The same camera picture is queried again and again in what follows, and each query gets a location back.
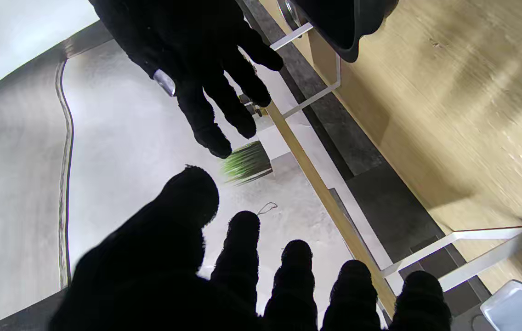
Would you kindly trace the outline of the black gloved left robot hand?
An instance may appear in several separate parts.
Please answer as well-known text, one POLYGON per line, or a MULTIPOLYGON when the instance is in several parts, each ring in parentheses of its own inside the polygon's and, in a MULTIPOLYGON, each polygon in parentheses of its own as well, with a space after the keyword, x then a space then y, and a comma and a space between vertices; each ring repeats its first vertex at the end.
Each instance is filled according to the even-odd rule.
POLYGON ((229 221, 209 279, 204 227, 219 193, 202 168, 187 166, 160 194, 78 262, 50 331, 317 331, 312 250, 290 241, 270 299, 257 314, 257 214, 229 221))

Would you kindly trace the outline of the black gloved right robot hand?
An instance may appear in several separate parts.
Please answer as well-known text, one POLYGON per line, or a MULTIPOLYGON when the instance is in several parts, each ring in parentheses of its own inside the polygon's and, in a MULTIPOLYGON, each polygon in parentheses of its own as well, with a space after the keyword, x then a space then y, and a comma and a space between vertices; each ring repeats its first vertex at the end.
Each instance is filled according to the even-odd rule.
POLYGON ((215 122, 211 98, 244 138, 255 120, 225 74, 261 107, 271 97, 252 63, 272 71, 282 57, 250 27, 235 0, 93 0, 97 16, 127 56, 177 98, 195 140, 215 157, 232 147, 215 122))

